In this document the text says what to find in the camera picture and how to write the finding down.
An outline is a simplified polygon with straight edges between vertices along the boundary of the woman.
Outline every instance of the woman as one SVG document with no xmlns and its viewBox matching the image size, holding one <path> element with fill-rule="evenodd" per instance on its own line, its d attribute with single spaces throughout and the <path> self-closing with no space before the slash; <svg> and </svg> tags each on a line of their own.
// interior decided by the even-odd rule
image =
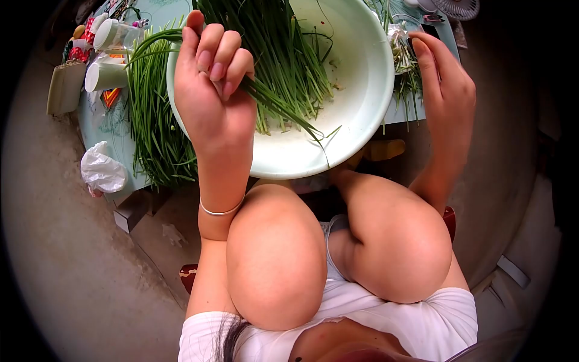
<svg viewBox="0 0 579 362">
<path fill-rule="evenodd" d="M 411 33 L 432 136 L 425 169 L 409 188 L 330 170 L 348 215 L 323 230 L 290 188 L 245 195 L 256 105 L 238 85 L 254 60 L 237 32 L 203 21 L 189 14 L 175 72 L 198 157 L 202 246 L 179 361 L 442 361 L 475 343 L 474 299 L 441 214 L 476 96 L 446 46 Z"/>
</svg>

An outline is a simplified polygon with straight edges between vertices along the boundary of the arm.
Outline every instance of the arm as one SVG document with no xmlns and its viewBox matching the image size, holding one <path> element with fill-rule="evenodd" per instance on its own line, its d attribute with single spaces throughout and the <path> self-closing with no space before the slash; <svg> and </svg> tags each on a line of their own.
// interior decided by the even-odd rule
<svg viewBox="0 0 579 362">
<path fill-rule="evenodd" d="M 199 189 L 206 210 L 233 210 L 245 194 L 253 157 L 255 101 L 238 90 L 253 77 L 253 57 L 241 36 L 220 24 L 203 30 L 204 17 L 192 11 L 183 29 L 175 69 L 175 104 L 197 155 Z M 211 215 L 199 207 L 201 256 L 186 317 L 211 311 L 237 314 L 228 292 L 226 247 L 236 214 Z"/>
<path fill-rule="evenodd" d="M 474 82 L 446 45 L 425 33 L 413 32 L 412 45 L 423 81 L 424 107 L 432 155 L 409 189 L 442 215 L 456 180 L 464 169 L 477 103 Z M 465 290 L 468 284 L 454 252 L 441 288 Z"/>
</svg>

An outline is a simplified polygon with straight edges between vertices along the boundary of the white cup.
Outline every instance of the white cup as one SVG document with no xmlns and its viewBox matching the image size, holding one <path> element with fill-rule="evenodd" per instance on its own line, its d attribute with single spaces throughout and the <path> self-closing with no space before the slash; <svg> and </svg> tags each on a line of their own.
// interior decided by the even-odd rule
<svg viewBox="0 0 579 362">
<path fill-rule="evenodd" d="M 129 84 L 126 64 L 94 63 L 86 71 L 85 89 L 87 92 L 124 88 Z"/>
</svg>

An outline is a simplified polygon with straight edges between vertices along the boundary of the light blue tablecloth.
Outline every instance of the light blue tablecloth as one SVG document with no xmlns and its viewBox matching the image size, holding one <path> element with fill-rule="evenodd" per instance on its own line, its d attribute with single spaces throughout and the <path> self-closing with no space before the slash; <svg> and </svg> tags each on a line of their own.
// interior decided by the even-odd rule
<svg viewBox="0 0 579 362">
<path fill-rule="evenodd" d="M 99 8 L 99 10 L 96 11 L 96 15 L 101 14 L 107 4 L 108 2 Z M 187 15 L 191 10 L 191 2 L 187 0 L 138 0 L 134 6 L 141 11 L 141 17 L 143 19 L 150 20 L 150 24 L 155 26 L 156 31 L 159 26 L 164 26 L 167 22 L 173 21 L 175 16 Z M 392 14 L 404 12 L 417 19 L 421 19 L 422 15 L 425 14 L 418 8 L 406 7 L 402 0 L 391 0 L 391 7 Z M 448 19 L 442 13 L 440 15 L 442 15 L 446 21 L 434 25 L 438 30 L 440 39 L 446 43 L 450 51 L 458 58 L 458 49 Z M 125 21 L 131 23 L 136 19 L 137 16 L 134 11 L 128 10 Z M 105 111 L 101 100 L 98 99 L 95 94 L 91 96 L 89 93 L 82 92 L 80 95 L 78 119 L 85 147 L 90 148 L 100 141 L 107 141 L 109 156 L 122 163 L 127 168 L 129 174 L 125 188 L 117 193 L 107 194 L 107 199 L 109 200 L 130 195 L 133 191 L 149 185 L 144 174 L 137 173 L 133 175 L 135 143 L 130 137 L 129 108 L 126 104 L 128 96 L 127 89 L 123 89 L 111 109 Z M 415 120 L 416 117 L 412 100 L 408 100 L 408 104 L 408 119 Z M 424 119 L 422 100 L 417 98 L 416 105 L 418 108 L 418 119 Z M 400 104 L 398 110 L 396 110 L 395 100 L 393 99 L 386 113 L 385 123 L 405 121 L 404 105 Z"/>
</svg>

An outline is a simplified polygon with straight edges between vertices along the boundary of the plastic bowl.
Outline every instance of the plastic bowl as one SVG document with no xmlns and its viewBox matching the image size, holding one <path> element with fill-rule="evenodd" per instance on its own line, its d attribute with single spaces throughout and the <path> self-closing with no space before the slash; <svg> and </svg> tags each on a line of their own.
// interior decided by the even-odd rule
<svg viewBox="0 0 579 362">
<path fill-rule="evenodd" d="M 329 80 L 337 81 L 342 90 L 334 90 L 334 97 L 324 101 L 317 119 L 309 122 L 326 135 L 342 127 L 321 142 L 326 161 L 321 147 L 304 130 L 282 133 L 272 122 L 271 136 L 255 133 L 250 174 L 259 178 L 287 180 L 310 176 L 328 170 L 328 163 L 334 167 L 347 160 L 380 126 L 394 87 L 394 62 L 386 33 L 363 0 L 320 0 L 327 19 L 316 0 L 290 3 L 304 31 L 313 31 L 315 25 L 318 32 L 331 35 L 334 29 L 334 45 L 325 68 Z M 173 95 L 176 62 L 177 53 L 170 53 L 167 90 L 175 117 L 185 131 Z"/>
</svg>

